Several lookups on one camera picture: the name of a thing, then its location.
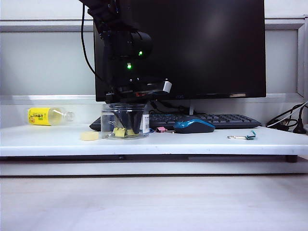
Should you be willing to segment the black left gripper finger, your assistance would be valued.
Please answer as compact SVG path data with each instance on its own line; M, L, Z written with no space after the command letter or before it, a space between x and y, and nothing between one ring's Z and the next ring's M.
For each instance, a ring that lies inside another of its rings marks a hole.
M139 133L145 105L125 104L124 108L124 127L126 129L132 129L134 133Z
M126 104L113 104L112 105L113 114L119 120L123 128L127 128L128 118L127 118L127 105Z

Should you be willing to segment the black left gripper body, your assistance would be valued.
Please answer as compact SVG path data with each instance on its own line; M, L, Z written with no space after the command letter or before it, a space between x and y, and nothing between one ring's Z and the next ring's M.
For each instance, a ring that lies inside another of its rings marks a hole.
M162 78L133 78L121 84L108 80L105 85L106 103L139 103L168 94L168 79Z

